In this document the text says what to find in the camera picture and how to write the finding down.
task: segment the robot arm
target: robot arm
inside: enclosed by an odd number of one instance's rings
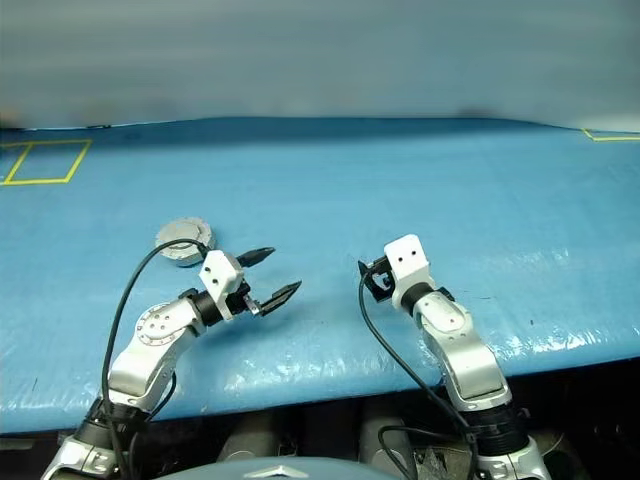
[[[550,480],[493,352],[474,330],[471,314],[445,288],[436,289],[418,237],[402,237],[384,252],[369,265],[359,262],[360,273],[378,302],[391,298],[411,315],[440,362],[449,398],[477,437],[477,477]]]
[[[155,305],[140,316],[129,345],[109,372],[111,420],[117,425],[117,436],[125,450],[161,401],[178,359],[207,327],[230,321],[245,310],[267,315],[296,292],[301,282],[281,288],[264,304],[250,297],[243,268],[273,252],[273,248],[262,248],[234,258],[212,250],[200,271],[205,290],[188,290],[177,300]],[[65,439],[42,479],[54,478],[61,471],[111,478],[117,470],[117,459],[108,421],[103,400],[98,398],[80,428]]]

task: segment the black wire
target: black wire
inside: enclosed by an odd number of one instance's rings
[[[116,456],[116,463],[118,465],[118,469],[120,470],[120,475],[123,479],[130,478],[129,472],[127,468],[127,462],[125,462],[124,454],[122,452],[122,445],[120,444],[120,439],[118,438],[118,432],[115,425],[115,422],[112,419],[112,410],[113,404],[111,403],[111,399],[109,398],[109,366],[111,365],[111,357],[113,356],[113,348],[116,343],[116,336],[118,334],[118,327],[120,326],[120,319],[122,318],[122,312],[124,311],[124,307],[129,299],[129,295],[131,294],[131,290],[133,290],[133,286],[135,285],[138,277],[142,273],[142,270],[147,266],[147,264],[151,261],[153,257],[155,257],[158,253],[164,250],[167,247],[171,247],[173,245],[177,245],[179,243],[189,243],[191,245],[195,245],[198,248],[198,251],[204,257],[208,251],[208,248],[201,242],[197,240],[193,240],[192,238],[179,238],[176,240],[171,240],[169,242],[165,242],[161,245],[158,245],[156,248],[151,250],[146,257],[138,264],[136,269],[133,271],[133,275],[129,279],[127,286],[122,292],[122,296],[120,297],[120,302],[118,303],[118,308],[116,309],[116,313],[113,317],[113,323],[111,324],[111,331],[109,332],[109,340],[107,341],[107,350],[104,354],[104,361],[102,362],[102,375],[101,375],[101,390],[102,390],[102,401],[105,416],[107,417],[107,427],[109,429],[109,434],[111,436],[111,444],[113,446],[113,452]]]
[[[431,432],[429,430],[424,430],[422,428],[405,427],[404,425],[386,425],[384,427],[380,427],[380,429],[378,430],[378,442],[380,442],[380,447],[382,447],[382,450],[384,451],[384,453],[387,454],[387,456],[389,457],[389,460],[391,460],[393,464],[398,468],[398,470],[400,470],[400,472],[402,473],[404,478],[406,478],[406,480],[416,480],[416,477],[411,475],[411,472],[409,471],[409,469],[402,464],[400,459],[395,456],[395,454],[391,451],[391,449],[385,443],[384,434],[387,432],[417,433],[420,435],[426,435],[428,437],[437,438],[438,440],[445,440],[445,441],[455,440],[455,437],[452,437],[451,435]]]
[[[164,406],[169,403],[169,400],[171,400],[171,397],[173,396],[174,392],[176,391],[176,386],[178,385],[178,377],[176,376],[176,372],[173,372],[171,374],[171,387],[169,388],[169,391],[167,392],[167,394],[164,396],[164,398],[162,399],[162,401],[156,406],[156,408],[154,408],[152,410],[152,412],[149,414],[149,416],[145,419],[145,423],[150,423],[151,420],[153,420],[153,417],[155,417],[158,413],[160,413],[160,410],[162,410],[164,408]],[[135,450],[136,447],[136,443],[138,442],[138,437],[140,432],[136,432],[133,434],[133,437],[131,437],[131,443],[129,443],[129,474],[131,475],[131,478],[133,479],[137,479],[138,478],[138,474],[136,472],[136,467],[135,467],[135,462],[133,460],[133,452]]]
[[[471,450],[471,463],[469,465],[469,471],[467,472],[467,480],[473,480],[478,465],[478,444],[476,443],[475,436],[472,434],[469,428],[469,424],[464,419],[464,417],[460,415],[460,412],[455,410],[449,403],[447,403],[434,393],[431,387],[429,387],[429,385],[427,385],[424,380],[422,380],[418,376],[418,374],[413,371],[413,369],[407,364],[407,362],[402,359],[398,352],[393,349],[393,347],[385,340],[385,338],[373,324],[371,318],[369,317],[369,314],[367,313],[367,307],[364,303],[364,285],[370,276],[371,272],[365,273],[360,279],[360,285],[358,287],[358,302],[360,304],[360,312],[362,313],[362,318],[364,319],[373,336],[376,338],[376,340],[378,340],[380,345],[384,347],[391,358],[393,358],[396,363],[400,365],[402,369],[407,373],[407,375],[409,375],[413,379],[413,381],[418,384],[418,386],[427,394],[427,398],[435,403],[436,406],[440,408],[453,421],[454,425],[463,436],[465,442],[469,445],[469,449]],[[393,453],[389,458],[394,462],[394,464],[396,464],[394,458],[395,460],[398,459],[395,457],[395,455],[393,455]]]

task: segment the blue tabletop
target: blue tabletop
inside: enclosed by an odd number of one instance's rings
[[[208,221],[231,253],[277,248],[248,271],[257,299],[303,285],[273,315],[200,338],[178,364],[165,418],[413,388],[366,329],[356,294],[356,260],[407,233],[507,375],[637,356],[640,141],[628,140],[487,120],[5,132],[0,432],[81,420],[122,288],[156,232],[182,216]],[[197,273],[158,258],[116,351],[143,310],[201,287]],[[389,304],[370,313],[437,383],[411,319]]]

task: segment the round metal disc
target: round metal disc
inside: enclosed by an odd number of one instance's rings
[[[178,218],[168,223],[156,235],[156,247],[171,240],[191,238],[213,248],[215,237],[209,224],[197,217]],[[178,243],[165,248],[162,255],[173,260],[180,267],[195,265],[203,260],[195,245]]]

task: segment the yellow tape line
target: yellow tape line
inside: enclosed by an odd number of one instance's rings
[[[586,128],[582,129],[582,133],[594,142],[640,142],[640,134],[637,136],[620,135],[614,137],[597,137]]]
[[[73,175],[78,170],[80,163],[84,160],[89,147],[93,143],[91,139],[75,139],[75,140],[43,140],[43,141],[33,141],[33,142],[14,142],[14,143],[2,143],[0,144],[0,148],[11,148],[11,147],[26,147],[24,151],[20,154],[16,162],[11,167],[7,178],[4,179],[0,185],[51,185],[54,183],[69,183]],[[24,162],[25,158],[29,152],[33,149],[33,147],[38,145],[69,145],[69,144],[84,144],[84,147],[73,161],[71,168],[67,172],[64,177],[59,178],[27,178],[21,180],[14,180],[13,177],[16,175],[20,166]]]

